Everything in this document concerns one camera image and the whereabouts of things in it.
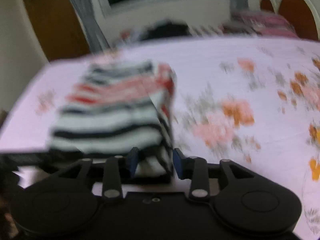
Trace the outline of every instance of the black fabric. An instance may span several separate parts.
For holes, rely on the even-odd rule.
[[[154,40],[161,38],[190,36],[189,27],[186,24],[167,23],[148,31],[146,37],[142,40]]]
[[[145,108],[145,107],[150,107],[153,106],[153,102],[148,99],[147,101],[142,101],[138,103],[136,100],[133,100],[128,103],[123,103],[120,105],[114,105],[114,106],[106,106],[106,107],[101,107],[97,108],[94,110],[79,110],[77,108],[66,108],[62,109],[61,113],[62,114],[79,114],[79,115],[99,115],[99,114],[105,114],[108,112],[112,111],[119,111],[119,110],[132,110],[132,109],[137,109],[137,108]]]
[[[139,74],[153,73],[153,65],[148,63],[139,68],[125,68],[125,69],[102,69],[99,66],[94,67],[91,71],[92,74],[99,74],[103,77],[110,78],[128,78]]]
[[[167,131],[168,135],[171,137],[171,128],[168,126],[167,122],[160,115],[158,115],[158,119],[160,121],[160,124],[164,127],[164,129]]]
[[[71,139],[71,140],[82,140],[82,139],[104,139],[104,138],[111,138],[116,136],[123,136],[126,133],[138,131],[141,128],[148,128],[150,130],[157,130],[162,134],[161,125],[159,124],[127,124],[125,128],[119,128],[118,130],[111,130],[111,131],[92,131],[92,132],[73,132],[73,131],[60,131],[56,130],[53,132],[53,136],[64,138],[64,139]]]
[[[108,86],[109,82],[108,81],[103,81],[103,80],[96,80],[95,78],[89,76],[89,77],[84,77],[83,78],[84,82],[90,83],[92,85],[97,85],[97,86]]]
[[[155,151],[160,147],[165,147],[167,152],[171,152],[172,148],[167,145],[165,140],[160,144],[150,145],[144,149],[140,149],[139,156],[153,156]],[[83,158],[91,159],[106,159],[114,157],[114,152],[95,153],[90,151],[90,154],[84,154],[79,150],[75,151],[61,151],[60,149],[50,148],[47,152],[25,152],[25,153],[6,153],[0,161],[1,170],[16,170],[17,166],[33,166],[33,165],[50,165],[52,163],[61,163],[68,161],[76,161]],[[117,152],[117,155],[127,156],[128,152]]]

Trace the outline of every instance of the pink flower print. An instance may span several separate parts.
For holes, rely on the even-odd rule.
[[[98,65],[105,65],[114,62],[120,55],[118,50],[103,52],[96,56],[93,56],[91,63]]]
[[[54,107],[54,102],[53,102],[54,96],[55,96],[54,90],[49,90],[45,94],[40,94],[38,96],[39,105],[36,109],[37,115],[42,115],[43,113],[46,113],[47,111],[49,111],[51,108]]]
[[[236,127],[239,124],[254,124],[253,112],[246,100],[224,101],[222,102],[222,109],[225,116],[233,117]]]
[[[238,64],[244,71],[254,72],[255,63],[251,59],[238,58]]]
[[[208,116],[207,124],[193,127],[193,135],[200,137],[208,147],[232,141],[234,137],[232,122],[222,113]]]
[[[320,89],[317,87],[301,87],[303,96],[320,110]]]

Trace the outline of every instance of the floral bedsheet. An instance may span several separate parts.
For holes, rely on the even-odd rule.
[[[177,76],[171,113],[175,147],[209,163],[229,158],[289,188],[303,204],[294,232],[303,240],[318,239],[320,44],[316,42],[181,39],[53,63],[12,110],[2,130],[0,151],[45,148],[55,109],[92,61],[147,59],[167,62]]]

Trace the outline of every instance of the wooden headboard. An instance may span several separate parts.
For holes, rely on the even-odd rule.
[[[270,0],[261,0],[261,10],[276,11]],[[318,41],[316,21],[305,0],[281,0],[277,13],[285,17],[302,39]]]
[[[263,11],[275,12],[275,9],[273,8],[273,4],[270,0],[261,0],[260,8]]]

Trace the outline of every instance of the red stripe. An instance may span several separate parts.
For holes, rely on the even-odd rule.
[[[172,96],[174,92],[174,83],[172,79],[168,79],[162,83],[162,86],[166,88],[169,92],[169,95]]]
[[[164,114],[169,118],[170,117],[170,113],[169,113],[169,111],[168,111],[168,108],[165,106],[165,105],[163,105],[162,107],[161,107],[161,110],[164,112]]]
[[[118,92],[119,90],[135,87],[135,86],[141,84],[141,82],[143,81],[144,78],[146,78],[146,77],[130,78],[130,79],[124,80],[120,83],[117,83],[115,85],[103,87],[102,89],[103,89],[104,93]]]
[[[88,104],[88,105],[98,104],[99,102],[101,102],[100,100],[90,99],[90,98],[76,96],[76,95],[68,96],[67,100],[70,102],[84,103],[84,104]]]
[[[77,91],[86,91],[86,92],[92,92],[92,93],[97,93],[97,94],[101,93],[100,89],[92,87],[87,84],[77,84],[77,85],[75,85],[75,89]]]

